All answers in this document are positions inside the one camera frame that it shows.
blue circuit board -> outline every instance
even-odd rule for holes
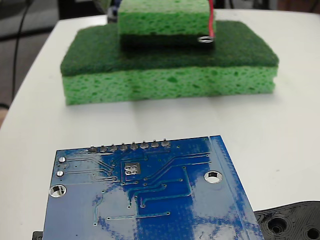
[[[220,136],[58,150],[43,240],[263,240]]]

mounting hole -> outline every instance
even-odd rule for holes
[[[268,228],[274,234],[280,234],[287,229],[287,222],[280,217],[275,217],[268,222]]]
[[[318,239],[320,237],[320,232],[318,229],[311,228],[306,234],[310,239]]]
[[[67,192],[67,189],[63,185],[54,185],[49,189],[49,195],[53,198],[61,198],[63,195],[65,195]]]
[[[211,184],[217,184],[222,181],[222,174],[218,171],[208,171],[204,175],[204,180]]]

green sponge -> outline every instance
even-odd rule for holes
[[[118,13],[121,46],[212,48],[213,43],[198,42],[209,34],[209,13],[207,0],[123,0]]]
[[[217,21],[216,51],[122,52],[116,24],[79,31],[62,64],[66,103],[272,93],[279,60],[246,25]]]
[[[208,35],[206,0],[123,0],[120,35]]]

white table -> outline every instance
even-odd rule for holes
[[[280,58],[274,94],[66,106],[60,63],[77,31],[105,16],[60,21],[0,130],[0,235],[42,231],[56,150],[222,135],[254,211],[320,201],[320,16],[219,10]]]

